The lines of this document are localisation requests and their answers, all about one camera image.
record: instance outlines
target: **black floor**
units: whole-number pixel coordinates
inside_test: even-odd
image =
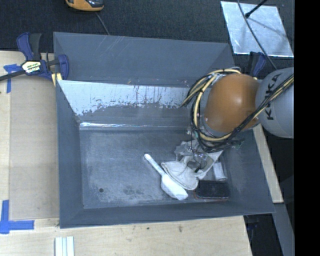
[[[241,3],[258,4],[259,0]],[[292,51],[295,50],[295,1],[269,0],[277,6]],[[105,0],[99,13],[111,35],[174,40],[230,43],[220,1],[218,0]],[[41,52],[53,52],[53,32],[105,34],[94,13],[71,12],[64,0],[0,0],[0,50],[17,51],[16,38],[24,32],[42,33]],[[293,59],[272,58],[278,69],[294,66]],[[247,55],[234,55],[235,64],[248,66]],[[259,78],[273,71],[267,63]],[[265,132],[280,185],[294,173],[294,140]],[[282,188],[284,197],[292,194]],[[294,200],[287,203],[294,228]],[[249,231],[255,256],[281,255],[271,215],[249,217],[257,223]]]

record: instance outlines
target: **cable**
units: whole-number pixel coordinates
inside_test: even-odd
[[[99,19],[100,23],[102,24],[102,26],[103,26],[106,34],[107,34],[108,36],[110,36],[110,33],[109,33],[109,31],[108,31],[105,23],[104,23],[103,20],[101,19],[100,15],[99,15],[97,12],[94,12],[94,13],[95,13],[95,15],[98,17],[98,19]]]
[[[272,65],[272,67],[273,67],[275,70],[277,70],[276,65],[273,63],[273,61],[271,60],[271,58],[268,56],[267,52],[265,51],[265,49],[264,49],[264,48],[262,47],[262,45],[260,44],[258,38],[256,37],[256,35],[255,35],[255,33],[253,32],[251,26],[249,25],[249,22],[247,21],[247,18],[246,18],[246,16],[245,16],[244,11],[242,10],[242,7],[241,7],[241,5],[240,5],[239,0],[236,0],[236,1],[237,1],[237,3],[238,3],[240,12],[241,12],[241,14],[242,14],[242,16],[243,16],[243,18],[244,18],[244,21],[245,21],[246,25],[248,26],[249,30],[251,31],[251,33],[252,33],[255,41],[257,42],[257,44],[259,45],[259,47],[260,47],[261,50],[263,51],[264,55],[266,56],[266,58],[268,59],[268,61],[269,61],[270,64]]]
[[[195,84],[190,88],[190,90],[187,94],[187,98],[185,98],[185,100],[181,103],[180,107],[187,105],[190,102],[190,100],[193,98],[193,96],[196,93],[198,93],[201,89],[203,89],[205,85],[209,84],[208,86],[210,86],[210,84],[215,83],[216,82],[215,79],[218,77],[218,75],[214,75],[214,74],[219,73],[219,72],[223,72],[223,73],[224,72],[233,72],[233,73],[241,74],[241,72],[239,70],[236,70],[233,68],[218,69],[218,70],[215,70],[215,71],[208,73],[207,75],[201,77],[198,81],[196,81]]]
[[[231,70],[238,70],[239,72],[241,72],[241,67],[239,67],[239,66],[229,67],[229,69],[231,69]]]
[[[257,109],[250,114],[237,128],[235,128],[231,133],[228,139],[234,138],[241,130],[245,128],[245,126],[254,120],[258,115],[269,105],[271,104],[277,97],[282,95],[286,90],[290,88],[294,83],[294,74],[289,76],[285,81],[278,85],[278,87],[267,97],[265,98],[261,104],[257,107]]]
[[[211,73],[209,73],[210,75],[212,75],[212,74],[214,74],[215,72],[233,72],[233,73],[240,73],[241,74],[241,72],[239,72],[238,70],[235,70],[235,69],[219,69],[219,70],[216,70],[216,71],[214,71],[214,72],[211,72]],[[198,115],[198,111],[199,111],[199,105],[200,105],[200,100],[201,100],[201,97],[202,97],[202,95],[204,94],[204,92],[205,92],[205,90],[211,85],[211,83],[217,78],[217,74],[215,74],[202,88],[201,88],[201,90],[200,90],[200,92],[198,93],[198,95],[197,95],[197,97],[196,97],[196,100],[195,100],[195,104],[194,104],[194,112],[193,112],[193,123],[194,123],[194,125],[196,126],[196,127],[198,127],[198,118],[197,118],[197,116],[199,116]],[[231,133],[228,133],[228,134],[226,134],[226,135],[224,135],[224,136],[222,136],[222,137],[220,137],[220,138],[213,138],[213,137],[208,137],[208,136],[205,136],[203,133],[200,133],[199,135],[200,135],[200,137],[202,138],[202,139],[206,139],[206,140],[208,140],[208,141],[210,141],[210,142],[219,142],[219,141],[221,141],[221,140],[224,140],[224,139],[227,139],[228,137],[229,137],[229,135],[230,135]]]

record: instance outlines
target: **smartphone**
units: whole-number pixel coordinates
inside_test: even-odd
[[[199,199],[227,200],[230,196],[229,184],[226,181],[199,180],[194,193]]]

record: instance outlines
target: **clamp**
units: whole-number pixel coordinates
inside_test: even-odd
[[[19,51],[25,56],[25,62],[21,64],[19,71],[0,76],[0,81],[25,74],[27,76],[45,78],[55,83],[56,74],[50,70],[50,66],[57,64],[60,65],[60,75],[57,75],[57,77],[61,77],[63,80],[67,79],[69,74],[68,57],[65,54],[61,54],[57,59],[49,61],[47,55],[47,60],[43,60],[39,53],[41,35],[41,33],[31,34],[25,32],[17,37],[16,44]]]

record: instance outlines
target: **orange object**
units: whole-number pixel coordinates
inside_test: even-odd
[[[96,12],[105,6],[104,0],[65,0],[68,6],[87,12]]]
[[[259,82],[246,74],[233,73],[217,81],[208,96],[204,121],[217,132],[230,133],[256,110]],[[252,120],[244,129],[257,123]]]

